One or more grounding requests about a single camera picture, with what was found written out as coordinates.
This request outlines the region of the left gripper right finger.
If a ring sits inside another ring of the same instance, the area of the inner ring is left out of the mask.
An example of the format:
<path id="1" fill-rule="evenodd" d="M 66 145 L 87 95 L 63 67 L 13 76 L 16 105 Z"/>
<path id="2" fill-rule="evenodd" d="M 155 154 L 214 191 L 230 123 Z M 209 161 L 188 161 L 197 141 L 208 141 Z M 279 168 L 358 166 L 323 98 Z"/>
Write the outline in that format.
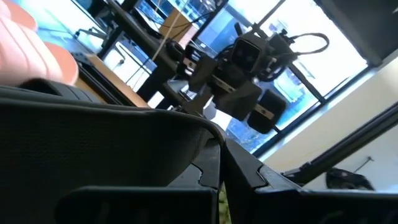
<path id="1" fill-rule="evenodd" d="M 232 224 L 398 224 L 398 195 L 307 190 L 227 139 L 223 180 Z"/>

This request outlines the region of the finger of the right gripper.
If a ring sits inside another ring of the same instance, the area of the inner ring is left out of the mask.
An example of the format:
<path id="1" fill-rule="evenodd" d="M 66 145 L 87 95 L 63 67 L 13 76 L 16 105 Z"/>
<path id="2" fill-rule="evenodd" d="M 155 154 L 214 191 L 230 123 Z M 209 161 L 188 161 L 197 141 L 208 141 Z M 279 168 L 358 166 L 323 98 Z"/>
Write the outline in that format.
<path id="1" fill-rule="evenodd" d="M 188 81 L 188 89 L 195 93 L 193 100 L 183 104 L 182 109 L 188 114 L 202 115 L 203 109 L 212 97 L 211 88 L 208 82 L 211 81 L 213 70 L 217 66 L 217 61 L 204 55 L 196 63 L 196 67 Z"/>
<path id="2" fill-rule="evenodd" d="M 237 89 L 220 79 L 216 79 L 215 83 L 224 91 L 224 93 L 214 94 L 213 102 L 216 109 L 240 121 L 254 109 L 262 93 L 261 88 L 250 81 L 244 82 Z"/>

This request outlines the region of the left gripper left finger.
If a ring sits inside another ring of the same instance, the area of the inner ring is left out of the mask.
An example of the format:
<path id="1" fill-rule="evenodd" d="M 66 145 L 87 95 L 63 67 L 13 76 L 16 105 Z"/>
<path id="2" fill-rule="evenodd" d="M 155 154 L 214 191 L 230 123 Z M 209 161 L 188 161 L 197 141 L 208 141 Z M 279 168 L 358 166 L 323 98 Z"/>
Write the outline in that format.
<path id="1" fill-rule="evenodd" d="M 165 187 L 86 186 L 55 207 L 56 224 L 219 224 L 221 147 L 215 139 Z"/>

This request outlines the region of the black slide sandal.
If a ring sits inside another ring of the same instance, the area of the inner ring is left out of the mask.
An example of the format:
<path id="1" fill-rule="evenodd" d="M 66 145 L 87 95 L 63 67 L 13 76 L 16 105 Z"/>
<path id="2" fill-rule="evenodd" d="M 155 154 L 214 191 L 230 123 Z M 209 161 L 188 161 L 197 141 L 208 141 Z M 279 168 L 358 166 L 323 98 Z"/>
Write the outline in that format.
<path id="1" fill-rule="evenodd" d="M 210 139 L 224 140 L 189 114 L 0 85 L 0 224 L 56 224 L 81 187 L 165 187 Z"/>

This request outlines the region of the pink slide sandal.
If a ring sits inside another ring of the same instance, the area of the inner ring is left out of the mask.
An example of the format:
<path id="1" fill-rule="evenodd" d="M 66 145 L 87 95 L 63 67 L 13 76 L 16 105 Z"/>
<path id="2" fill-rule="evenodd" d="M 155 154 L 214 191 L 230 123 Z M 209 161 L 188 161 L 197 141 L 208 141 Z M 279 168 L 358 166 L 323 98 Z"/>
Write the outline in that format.
<path id="1" fill-rule="evenodd" d="M 42 40 L 37 21 L 11 0 L 0 0 L 0 85 L 34 78 L 74 85 L 78 65 L 63 47 Z"/>

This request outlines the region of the brown cardboard box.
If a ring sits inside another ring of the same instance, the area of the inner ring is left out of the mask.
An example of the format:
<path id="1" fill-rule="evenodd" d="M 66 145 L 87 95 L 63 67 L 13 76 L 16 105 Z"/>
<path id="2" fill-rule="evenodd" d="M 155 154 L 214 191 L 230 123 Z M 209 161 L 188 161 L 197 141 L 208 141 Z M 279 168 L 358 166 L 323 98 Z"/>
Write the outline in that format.
<path id="1" fill-rule="evenodd" d="M 159 32 L 166 38 L 176 42 L 187 43 L 190 38 L 198 31 L 196 24 L 188 20 L 188 17 L 174 8 L 170 15 L 164 20 L 159 27 Z"/>

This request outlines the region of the dark grey desk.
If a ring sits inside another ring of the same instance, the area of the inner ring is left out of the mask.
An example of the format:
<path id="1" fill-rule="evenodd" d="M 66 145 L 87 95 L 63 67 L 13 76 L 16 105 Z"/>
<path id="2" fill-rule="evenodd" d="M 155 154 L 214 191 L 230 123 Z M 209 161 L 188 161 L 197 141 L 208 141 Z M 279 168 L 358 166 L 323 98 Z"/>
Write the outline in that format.
<path id="1" fill-rule="evenodd" d="M 174 62 L 166 53 L 165 48 L 160 47 L 159 41 L 151 37 L 115 0 L 107 0 L 109 10 L 114 14 L 114 22 L 118 25 L 104 44 L 98 57 L 104 59 L 115 43 L 123 36 L 127 35 L 143 52 L 149 56 L 155 56 L 152 60 L 156 69 L 144 82 L 137 94 L 143 100 L 151 99 L 156 92 L 160 92 L 172 103 L 177 103 L 178 95 L 168 85 L 168 81 L 175 76 L 177 62 Z"/>

